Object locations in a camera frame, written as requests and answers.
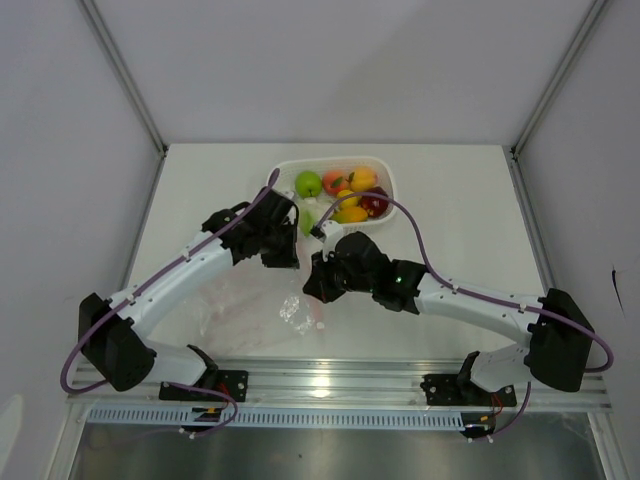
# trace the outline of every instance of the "white backdrop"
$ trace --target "white backdrop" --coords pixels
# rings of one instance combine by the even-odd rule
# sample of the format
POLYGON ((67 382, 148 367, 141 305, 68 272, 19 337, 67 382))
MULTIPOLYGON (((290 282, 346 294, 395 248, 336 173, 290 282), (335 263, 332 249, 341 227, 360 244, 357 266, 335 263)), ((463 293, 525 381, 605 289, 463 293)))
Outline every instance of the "white backdrop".
POLYGON ((98 0, 165 140, 513 144, 590 0, 98 0))
POLYGON ((640 477, 639 21, 637 1, 612 2, 522 161, 560 286, 616 353, 605 379, 631 478, 640 477))
POLYGON ((123 275, 157 159, 73 1, 0 2, 0 64, 0 415, 24 399, 0 477, 24 480, 62 427, 78 304, 123 275))

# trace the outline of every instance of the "white table surface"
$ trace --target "white table surface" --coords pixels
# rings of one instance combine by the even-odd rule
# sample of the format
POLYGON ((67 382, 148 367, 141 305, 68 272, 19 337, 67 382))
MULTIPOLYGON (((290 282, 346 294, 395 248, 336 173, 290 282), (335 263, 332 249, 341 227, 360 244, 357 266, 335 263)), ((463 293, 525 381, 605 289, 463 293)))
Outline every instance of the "white table surface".
MULTIPOLYGON (((491 288, 543 293, 499 146, 171 145, 131 283, 173 258, 213 212, 251 200, 277 163, 352 155, 389 164, 397 197, 416 217, 437 269, 491 288)), ((391 258, 420 260, 400 212, 370 236, 391 258)), ((314 251, 309 241, 303 248, 302 271, 267 270, 258 259, 243 262, 186 299, 152 338, 195 343, 213 358, 459 359, 510 343, 448 318, 387 311, 364 294, 322 305, 302 294, 304 267, 314 251)))

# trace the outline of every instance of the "white plastic basket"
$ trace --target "white plastic basket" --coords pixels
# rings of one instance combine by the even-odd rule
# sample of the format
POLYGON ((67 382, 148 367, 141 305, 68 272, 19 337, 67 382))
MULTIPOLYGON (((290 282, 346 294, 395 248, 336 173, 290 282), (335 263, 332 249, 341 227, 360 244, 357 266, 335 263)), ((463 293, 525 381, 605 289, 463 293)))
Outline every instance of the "white plastic basket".
MULTIPOLYGON (((331 157, 331 158, 313 158, 309 160, 290 160, 288 162, 282 162, 276 165, 275 168, 280 169, 280 176, 275 184, 275 189, 279 191, 291 190, 295 192, 296 177, 304 172, 310 170, 316 172, 321 177, 329 170, 344 170, 347 175, 355 167, 370 167, 378 174, 378 185, 384 189, 389 197, 394 200, 398 199, 398 189, 396 188, 396 180, 391 173, 389 165, 376 157, 331 157)), ((324 199, 335 198, 330 197, 324 191, 319 195, 319 198, 324 199)), ((397 208, 393 205, 389 205, 389 208, 382 216, 367 220, 366 222, 347 223, 344 225, 345 233, 351 233, 358 230, 367 230, 372 227, 380 226, 385 222, 388 222, 396 214, 397 208)))

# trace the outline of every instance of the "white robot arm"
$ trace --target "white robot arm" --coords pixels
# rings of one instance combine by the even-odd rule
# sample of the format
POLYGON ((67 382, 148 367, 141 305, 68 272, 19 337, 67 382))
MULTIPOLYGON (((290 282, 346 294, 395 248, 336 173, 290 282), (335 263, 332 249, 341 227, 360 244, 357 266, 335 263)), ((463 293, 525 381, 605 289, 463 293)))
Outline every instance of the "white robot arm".
MULTIPOLYGON (((80 338, 104 321, 106 314, 113 314, 114 306, 125 303, 81 350, 116 390, 128 390, 143 380, 215 388, 217 367, 204 352, 196 346, 177 348, 147 337, 178 301, 243 259, 260 254, 268 268, 298 268, 297 209, 287 196, 276 191, 270 190, 242 221, 220 238, 214 237, 246 206, 212 215, 193 241, 141 286, 117 292, 108 300, 95 293, 83 300, 80 338)), ((558 312, 593 331, 566 293, 551 290, 547 297, 537 298, 472 287, 452 279, 453 288, 444 288, 424 264, 390 260, 361 232, 345 236, 340 225, 328 221, 314 234, 324 242, 324 248, 312 257, 312 272, 303 287, 306 294, 328 303, 347 291, 365 292, 389 310, 450 317, 515 342, 495 352, 469 354, 453 382, 459 393, 455 401, 483 404, 492 392, 533 378, 563 391, 579 389, 591 338, 527 309, 558 312), (515 302, 522 308, 458 292, 465 288, 498 301, 515 302)), ((161 399, 163 395, 166 399, 185 399, 167 396, 166 390, 166 386, 161 388, 161 399)))
MULTIPOLYGON (((438 281, 427 266, 406 260, 390 260, 361 232, 344 236, 343 229, 327 221, 312 233, 324 242, 312 257, 311 276, 303 291, 324 303, 345 292, 371 294, 374 301, 393 311, 442 315, 499 333, 515 343, 488 353, 470 353, 455 378, 447 378, 445 402, 490 402, 487 393, 507 385, 537 379, 555 389, 579 390, 592 340, 571 326, 532 310, 551 311, 593 332, 571 297, 551 289, 546 297, 509 294, 448 279, 452 288, 438 281), (462 292, 474 292, 470 296, 462 292), (491 302, 481 299, 491 298, 491 302)), ((431 385, 431 393, 437 388, 431 385)), ((443 404, 435 393, 427 399, 443 404)))

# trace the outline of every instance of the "black joint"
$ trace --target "black joint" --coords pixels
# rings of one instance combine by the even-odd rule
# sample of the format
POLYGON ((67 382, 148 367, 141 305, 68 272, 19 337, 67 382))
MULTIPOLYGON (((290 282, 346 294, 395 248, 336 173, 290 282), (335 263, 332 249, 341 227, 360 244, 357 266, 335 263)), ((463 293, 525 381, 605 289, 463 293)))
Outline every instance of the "black joint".
MULTIPOLYGON (((80 303, 78 339, 111 311, 109 302, 92 293, 80 303)), ((138 385, 149 374, 156 352, 132 330, 133 320, 114 315, 82 347, 82 354, 118 392, 138 385)))
MULTIPOLYGON (((545 310, 562 315, 593 332, 571 296, 552 288, 540 302, 545 310)), ((580 390, 589 358, 592 340, 576 329, 557 320, 540 315, 532 333, 527 365, 540 382, 563 392, 580 390)))
POLYGON ((321 242, 324 242, 325 239, 327 238, 327 236, 322 231, 322 228, 320 228, 318 225, 314 225, 311 228, 311 235, 313 235, 315 238, 317 238, 321 242))

